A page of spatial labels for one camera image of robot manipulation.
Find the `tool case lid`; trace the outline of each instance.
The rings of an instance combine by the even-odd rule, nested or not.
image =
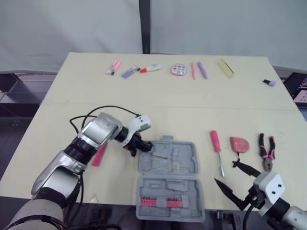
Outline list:
[[[139,170],[146,174],[194,175],[198,172],[195,145],[192,142],[173,141],[163,136],[152,141],[150,152],[141,152]]]

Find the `pink screwdriver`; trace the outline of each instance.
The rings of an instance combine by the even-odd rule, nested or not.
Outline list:
[[[221,147],[220,147],[220,141],[219,141],[219,136],[217,135],[217,132],[215,130],[211,131],[211,140],[212,140],[212,144],[214,147],[214,151],[219,153],[219,162],[220,162],[220,169],[221,169],[221,174],[222,177],[225,177],[225,172],[224,172],[224,168],[222,165],[222,159],[221,159]]]

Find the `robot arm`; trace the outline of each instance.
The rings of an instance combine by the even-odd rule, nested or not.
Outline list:
[[[234,162],[235,167],[238,167],[248,175],[256,177],[253,186],[248,190],[248,195],[244,200],[236,197],[232,190],[222,183],[215,180],[222,192],[233,201],[242,211],[247,205],[259,209],[261,216],[269,217],[268,224],[276,230],[307,230],[307,212],[302,209],[292,206],[280,198],[285,191],[282,178],[274,172],[259,172],[256,169],[243,164]]]
[[[150,128],[146,115],[134,118],[124,127],[114,117],[101,113],[91,120],[64,150],[61,150],[35,180],[27,202],[5,230],[61,229],[63,209],[75,200],[80,189],[79,176],[95,153],[107,140],[117,140],[123,148],[136,155],[137,149],[150,151],[151,142],[144,142],[139,134]]]

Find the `yellow sticky note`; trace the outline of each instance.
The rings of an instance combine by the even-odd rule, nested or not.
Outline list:
[[[227,65],[227,63],[222,58],[219,60],[219,66],[222,68],[222,70],[224,71],[224,73],[228,78],[231,78],[234,75],[232,69]]]

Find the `pink pliers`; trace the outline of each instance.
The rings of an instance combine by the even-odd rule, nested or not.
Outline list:
[[[273,167],[272,161],[275,159],[275,138],[273,136],[270,137],[270,151],[267,153],[263,143],[264,134],[261,133],[259,135],[259,149],[260,156],[263,158],[263,168],[265,171],[270,172]]]

